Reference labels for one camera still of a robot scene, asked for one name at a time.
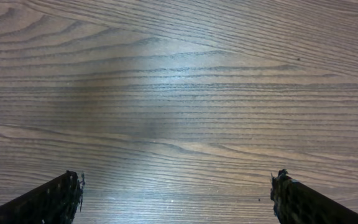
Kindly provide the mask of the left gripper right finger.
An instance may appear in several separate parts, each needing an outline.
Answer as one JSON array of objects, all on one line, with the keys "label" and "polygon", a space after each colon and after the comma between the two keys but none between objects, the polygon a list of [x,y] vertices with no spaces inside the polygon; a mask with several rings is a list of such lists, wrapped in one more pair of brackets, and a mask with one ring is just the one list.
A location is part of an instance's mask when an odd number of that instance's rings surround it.
[{"label": "left gripper right finger", "polygon": [[288,176],[271,177],[270,199],[280,224],[358,224],[358,213]]}]

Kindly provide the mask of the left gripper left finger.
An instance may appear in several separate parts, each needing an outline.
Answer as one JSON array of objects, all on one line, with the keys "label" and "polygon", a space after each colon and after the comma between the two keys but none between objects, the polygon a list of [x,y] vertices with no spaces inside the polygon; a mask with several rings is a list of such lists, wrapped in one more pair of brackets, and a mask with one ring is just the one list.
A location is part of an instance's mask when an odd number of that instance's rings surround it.
[{"label": "left gripper left finger", "polygon": [[83,203],[85,175],[73,171],[0,206],[0,224],[72,224]]}]

